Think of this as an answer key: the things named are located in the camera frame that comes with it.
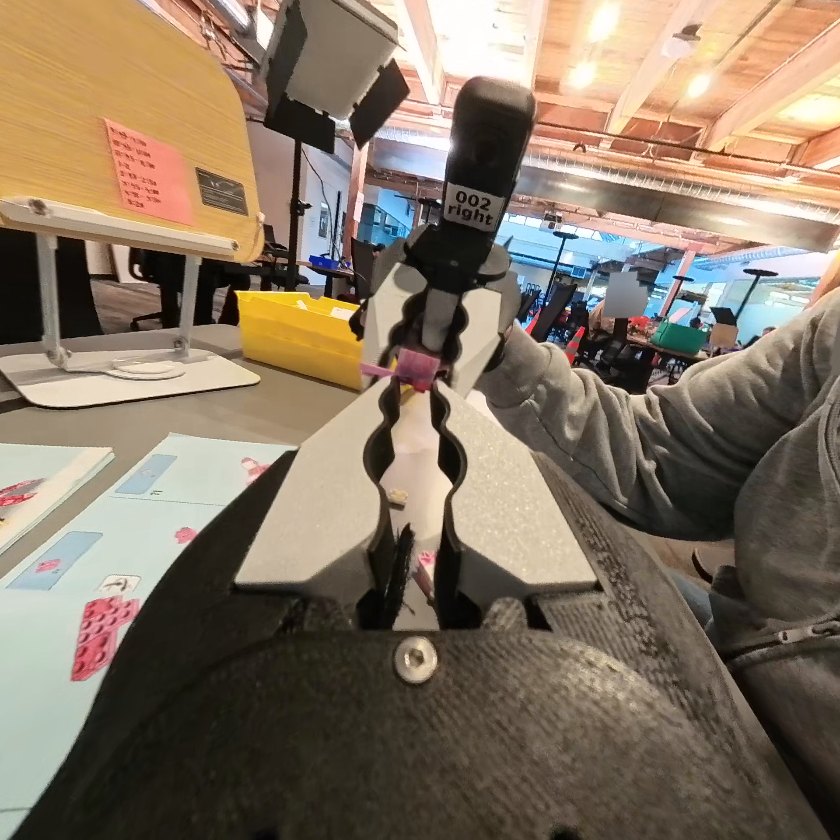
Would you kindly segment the pink sticky note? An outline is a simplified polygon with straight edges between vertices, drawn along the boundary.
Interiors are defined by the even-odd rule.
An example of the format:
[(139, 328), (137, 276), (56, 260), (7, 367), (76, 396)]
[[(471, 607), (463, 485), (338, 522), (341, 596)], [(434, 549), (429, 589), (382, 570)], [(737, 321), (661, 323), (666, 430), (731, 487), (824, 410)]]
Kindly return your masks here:
[(103, 118), (122, 205), (165, 222), (195, 225), (184, 160), (176, 148)]

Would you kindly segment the shallow yellow plastic bin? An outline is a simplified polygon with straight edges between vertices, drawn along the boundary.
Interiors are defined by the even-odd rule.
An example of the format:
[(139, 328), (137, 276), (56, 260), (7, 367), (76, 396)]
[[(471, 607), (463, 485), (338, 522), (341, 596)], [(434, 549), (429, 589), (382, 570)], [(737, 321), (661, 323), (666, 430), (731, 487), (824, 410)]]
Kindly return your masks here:
[(360, 391), (363, 315), (349, 321), (297, 308), (307, 292), (237, 291), (239, 328), (248, 360)]

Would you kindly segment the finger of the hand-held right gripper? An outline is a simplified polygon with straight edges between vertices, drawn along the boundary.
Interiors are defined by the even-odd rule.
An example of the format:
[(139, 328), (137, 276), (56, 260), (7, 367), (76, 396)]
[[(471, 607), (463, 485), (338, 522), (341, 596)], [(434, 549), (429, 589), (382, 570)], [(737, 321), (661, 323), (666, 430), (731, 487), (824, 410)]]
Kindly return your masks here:
[(519, 287), (477, 287), (459, 300), (445, 343), (448, 387), (467, 396), (503, 335), (512, 325), (521, 304)]
[(423, 275), (396, 262), (367, 301), (361, 362), (390, 369), (404, 347), (423, 350)]

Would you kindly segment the white printed paper sheet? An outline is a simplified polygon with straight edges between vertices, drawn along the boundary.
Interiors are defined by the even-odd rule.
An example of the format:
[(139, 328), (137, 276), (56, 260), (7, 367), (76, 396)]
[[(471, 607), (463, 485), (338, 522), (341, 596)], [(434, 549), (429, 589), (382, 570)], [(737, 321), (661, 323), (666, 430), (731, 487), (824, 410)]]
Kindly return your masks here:
[(331, 297), (316, 298), (309, 295), (300, 296), (294, 305), (299, 309), (341, 321), (349, 321), (360, 308), (356, 303), (338, 301)]

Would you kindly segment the black label plate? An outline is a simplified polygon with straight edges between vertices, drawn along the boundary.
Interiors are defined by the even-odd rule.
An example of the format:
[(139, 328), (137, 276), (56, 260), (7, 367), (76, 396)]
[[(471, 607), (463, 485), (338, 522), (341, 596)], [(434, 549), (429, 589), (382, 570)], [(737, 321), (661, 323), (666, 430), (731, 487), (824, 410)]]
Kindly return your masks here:
[(195, 167), (195, 173), (203, 205), (232, 214), (248, 215), (246, 191), (242, 183), (201, 167)]

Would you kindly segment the studio light on black stand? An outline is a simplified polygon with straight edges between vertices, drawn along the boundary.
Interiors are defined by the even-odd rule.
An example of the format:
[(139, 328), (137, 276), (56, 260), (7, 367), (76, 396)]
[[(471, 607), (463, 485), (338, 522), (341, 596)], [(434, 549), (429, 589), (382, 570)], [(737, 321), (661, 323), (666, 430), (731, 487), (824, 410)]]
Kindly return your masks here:
[(409, 87), (394, 52), (398, 26), (369, 2), (284, 1), (259, 62), (267, 92), (262, 121), (294, 141), (285, 287), (298, 280), (302, 147), (331, 153), (338, 121), (355, 146), (368, 142), (403, 103)]

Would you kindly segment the person's grey hoodie torso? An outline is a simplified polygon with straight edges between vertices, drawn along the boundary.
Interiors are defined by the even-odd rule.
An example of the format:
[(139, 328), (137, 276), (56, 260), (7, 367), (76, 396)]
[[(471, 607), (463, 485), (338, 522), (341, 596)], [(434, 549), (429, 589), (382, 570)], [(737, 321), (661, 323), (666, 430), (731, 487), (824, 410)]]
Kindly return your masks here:
[(838, 288), (726, 364), (755, 455), (734, 564), (710, 595), (718, 649), (829, 837), (838, 837)]

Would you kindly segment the wooden top white stand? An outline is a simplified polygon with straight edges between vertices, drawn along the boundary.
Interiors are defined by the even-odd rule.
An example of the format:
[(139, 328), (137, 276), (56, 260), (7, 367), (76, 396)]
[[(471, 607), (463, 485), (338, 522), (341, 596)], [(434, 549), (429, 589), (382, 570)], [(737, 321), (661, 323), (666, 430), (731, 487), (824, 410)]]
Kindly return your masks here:
[[(259, 383), (215, 351), (195, 349), (197, 281), (208, 258), (261, 252), (263, 215), (244, 108), (225, 69), (141, 2), (2, 2), (2, 228), (36, 235), (42, 336), (2, 350), (2, 375), (30, 404), (70, 409)], [(176, 148), (195, 225), (122, 205), (103, 118)], [(248, 215), (201, 202), (195, 167), (242, 183)], [(63, 346), (59, 238), (184, 256), (176, 330), (150, 348)]]

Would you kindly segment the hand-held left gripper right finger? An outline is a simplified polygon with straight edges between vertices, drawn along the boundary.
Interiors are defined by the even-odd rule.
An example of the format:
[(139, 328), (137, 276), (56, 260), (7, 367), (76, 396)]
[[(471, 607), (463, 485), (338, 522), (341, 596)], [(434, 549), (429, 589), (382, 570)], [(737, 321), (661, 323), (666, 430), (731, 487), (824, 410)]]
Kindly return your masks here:
[(434, 593), (438, 616), (484, 616), (501, 598), (586, 593), (598, 578), (530, 449), (448, 385), (430, 418), (443, 502)]

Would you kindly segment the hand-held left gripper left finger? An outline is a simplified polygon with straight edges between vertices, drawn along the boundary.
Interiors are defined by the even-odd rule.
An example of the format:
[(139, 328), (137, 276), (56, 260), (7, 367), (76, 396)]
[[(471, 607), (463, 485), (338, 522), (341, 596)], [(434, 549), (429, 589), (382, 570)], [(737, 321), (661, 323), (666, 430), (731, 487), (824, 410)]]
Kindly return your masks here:
[(297, 450), (236, 586), (357, 604), (388, 586), (396, 540), (381, 477), (401, 388), (381, 378)]

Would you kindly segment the pink brick assembly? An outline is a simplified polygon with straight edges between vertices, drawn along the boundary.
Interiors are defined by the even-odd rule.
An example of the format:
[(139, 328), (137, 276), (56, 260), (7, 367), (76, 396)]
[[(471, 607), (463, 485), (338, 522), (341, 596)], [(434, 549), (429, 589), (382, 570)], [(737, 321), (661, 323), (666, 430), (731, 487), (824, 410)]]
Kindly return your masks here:
[(430, 390), (440, 369), (440, 358), (424, 351), (417, 351), (404, 347), (397, 355), (391, 367), (385, 367), (368, 362), (360, 362), (359, 369), (362, 375), (372, 378), (394, 378), (401, 384), (411, 387), (419, 393)]

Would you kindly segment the person's right forearm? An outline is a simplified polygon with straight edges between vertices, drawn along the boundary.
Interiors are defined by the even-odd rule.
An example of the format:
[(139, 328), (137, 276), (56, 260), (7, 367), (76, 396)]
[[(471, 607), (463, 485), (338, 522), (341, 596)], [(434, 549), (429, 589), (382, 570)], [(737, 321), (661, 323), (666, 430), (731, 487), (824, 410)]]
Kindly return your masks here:
[(746, 441), (759, 382), (736, 353), (630, 394), (512, 327), (477, 388), (506, 430), (625, 523), (710, 542), (734, 536), (736, 500), (760, 456)]

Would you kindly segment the green storage bin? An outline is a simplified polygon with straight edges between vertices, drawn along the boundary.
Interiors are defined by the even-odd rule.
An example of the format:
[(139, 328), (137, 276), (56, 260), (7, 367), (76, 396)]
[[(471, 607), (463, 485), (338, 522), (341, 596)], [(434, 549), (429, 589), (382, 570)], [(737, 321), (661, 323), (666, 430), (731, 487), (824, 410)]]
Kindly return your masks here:
[(666, 351), (696, 354), (705, 345), (706, 338), (707, 333), (699, 328), (661, 321), (649, 342)]

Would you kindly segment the open pale blue instruction booklet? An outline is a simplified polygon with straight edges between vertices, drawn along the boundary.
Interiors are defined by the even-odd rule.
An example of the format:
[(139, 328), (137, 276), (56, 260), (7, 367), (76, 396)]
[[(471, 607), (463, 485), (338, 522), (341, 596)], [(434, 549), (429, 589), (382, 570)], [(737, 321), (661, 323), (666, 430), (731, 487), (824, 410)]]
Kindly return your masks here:
[(2, 837), (15, 833), (64, 761), (155, 586), (289, 449), (167, 435), (2, 577)]

